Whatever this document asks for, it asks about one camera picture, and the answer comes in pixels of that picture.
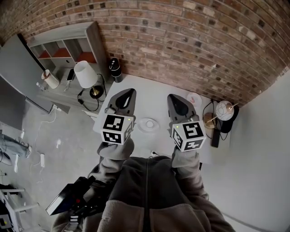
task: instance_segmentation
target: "white shoe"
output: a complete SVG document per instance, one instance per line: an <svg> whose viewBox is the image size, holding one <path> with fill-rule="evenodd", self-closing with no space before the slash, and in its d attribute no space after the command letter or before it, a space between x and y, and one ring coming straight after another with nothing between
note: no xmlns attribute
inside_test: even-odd
<svg viewBox="0 0 290 232"><path fill-rule="evenodd" d="M30 157L31 152L32 152L32 146L28 145L28 156L26 156L27 159Z"/></svg>

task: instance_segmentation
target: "red brick wall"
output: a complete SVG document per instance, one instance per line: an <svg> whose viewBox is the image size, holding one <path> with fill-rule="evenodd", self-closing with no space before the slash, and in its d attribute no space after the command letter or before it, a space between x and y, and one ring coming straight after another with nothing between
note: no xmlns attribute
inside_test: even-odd
<svg viewBox="0 0 290 232"><path fill-rule="evenodd" d="M290 66L287 0L3 0L0 37L97 21L125 73L241 105Z"/></svg>

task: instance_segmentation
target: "gray floor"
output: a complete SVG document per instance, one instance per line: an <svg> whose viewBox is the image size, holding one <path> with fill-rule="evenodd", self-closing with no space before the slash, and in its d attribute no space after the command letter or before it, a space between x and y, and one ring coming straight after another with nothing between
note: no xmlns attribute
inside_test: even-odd
<svg viewBox="0 0 290 232"><path fill-rule="evenodd" d="M35 139L41 121L54 120L54 111L50 115L42 115L35 106L26 105L23 119L23 142L33 147L31 156L19 158L18 172L14 167L0 163L0 170L8 176L3 178L4 184L12 183L15 187L25 188L29 196L39 203L32 210L34 225L50 230L55 216L49 216L45 209L68 183L73 183L80 176L87 176L98 164L96 151L101 143L101 136L92 130L93 119L79 109L71 109L69 114L56 111L56 120L52 123L43 122L36 141L37 149L45 154L45 168L39 175L41 166L30 166L40 161L35 150ZM3 133L18 139L21 131L2 125ZM148 150L134 150L133 156L149 157Z"/></svg>

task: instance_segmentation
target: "gray fleece jacket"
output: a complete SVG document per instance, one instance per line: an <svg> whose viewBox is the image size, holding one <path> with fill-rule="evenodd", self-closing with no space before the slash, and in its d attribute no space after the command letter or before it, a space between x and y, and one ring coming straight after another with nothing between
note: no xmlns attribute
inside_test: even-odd
<svg viewBox="0 0 290 232"><path fill-rule="evenodd" d="M233 232L221 212L208 200L196 152L175 149L165 156L131 157L134 143L102 143L99 165L93 175L104 183L116 181L103 212L85 218L75 231L82 232ZM91 186L92 198L100 186ZM62 213L53 232L69 231L72 212Z"/></svg>

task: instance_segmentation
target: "fiducial marker cube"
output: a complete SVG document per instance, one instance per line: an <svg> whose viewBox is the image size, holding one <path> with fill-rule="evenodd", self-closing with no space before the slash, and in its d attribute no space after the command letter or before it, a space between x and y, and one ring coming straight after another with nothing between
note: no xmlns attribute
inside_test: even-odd
<svg viewBox="0 0 290 232"><path fill-rule="evenodd" d="M206 140L203 121L173 124L171 137L180 151L200 149Z"/></svg>
<svg viewBox="0 0 290 232"><path fill-rule="evenodd" d="M101 138L103 142L123 145L133 131L134 118L107 114L102 124Z"/></svg>

